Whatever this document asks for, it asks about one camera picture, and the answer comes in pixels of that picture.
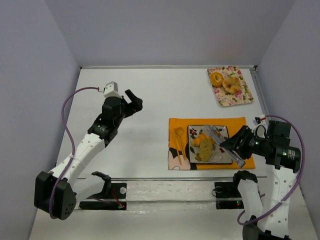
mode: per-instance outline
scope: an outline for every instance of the utensil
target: utensil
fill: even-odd
[[[175,134],[176,134],[176,137],[178,139],[178,142],[179,142],[179,145],[180,145],[180,148],[181,148],[181,152],[182,152],[182,155],[183,155],[183,158],[184,160],[186,161],[187,160],[187,157],[186,157],[186,152],[185,152],[185,148],[184,148],[184,142],[182,140],[182,135],[185,133],[184,129],[182,127],[178,127],[175,129]]]
[[[173,138],[174,138],[174,139],[173,139],[173,142],[174,142],[174,146],[175,146],[175,149],[176,149],[176,153],[177,153],[177,155],[178,155],[179,163],[180,163],[180,165],[182,165],[181,158],[180,158],[180,154],[179,154],[179,149],[178,149],[178,145],[177,145],[177,140],[178,140],[177,135],[174,134],[174,137],[173,137]]]

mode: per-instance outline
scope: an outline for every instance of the square plate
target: square plate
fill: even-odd
[[[221,135],[225,138],[229,138],[228,128],[226,126],[218,126]],[[189,125],[188,126],[188,146],[190,163],[194,164],[232,164],[231,156],[224,152],[217,143],[213,145],[212,156],[208,161],[198,161],[196,156],[200,151],[198,146],[192,146],[192,141],[198,137],[203,131],[204,125]]]

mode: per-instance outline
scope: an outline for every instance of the orange cloth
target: orange cloth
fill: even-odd
[[[182,118],[170,118],[169,119],[169,147],[176,148],[174,140],[174,130],[176,128],[183,128],[184,133],[182,135],[183,144],[188,142],[188,126],[189,125],[218,125],[226,126],[228,129],[229,137],[235,135],[243,125],[246,125],[246,118],[210,118],[210,119],[182,119]],[[198,170],[208,170],[208,169],[239,169],[238,165],[233,161],[232,164],[196,164]],[[242,169],[255,169],[255,162],[253,157],[245,160],[245,165]]]

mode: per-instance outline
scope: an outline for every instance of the floral tray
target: floral tray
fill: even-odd
[[[250,104],[254,101],[254,97],[252,96],[249,87],[242,75],[239,67],[237,66],[220,66],[215,68],[209,68],[207,70],[208,76],[212,73],[220,73],[225,77],[236,77],[240,81],[241,89],[236,94],[231,94],[227,92],[223,86],[213,87],[214,94],[218,100],[218,103],[222,107],[234,106],[240,104]]]

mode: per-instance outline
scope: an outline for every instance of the gray backdrop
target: gray backdrop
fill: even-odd
[[[302,190],[318,236],[320,236],[319,13],[319,0],[297,0],[258,67],[261,88],[270,113],[288,118],[301,130],[306,148]],[[299,146],[297,138],[293,137],[294,144]]]
[[[255,65],[293,0],[45,0],[80,66]]]
[[[54,166],[79,67],[43,0],[0,1],[0,239],[27,240],[35,179]]]

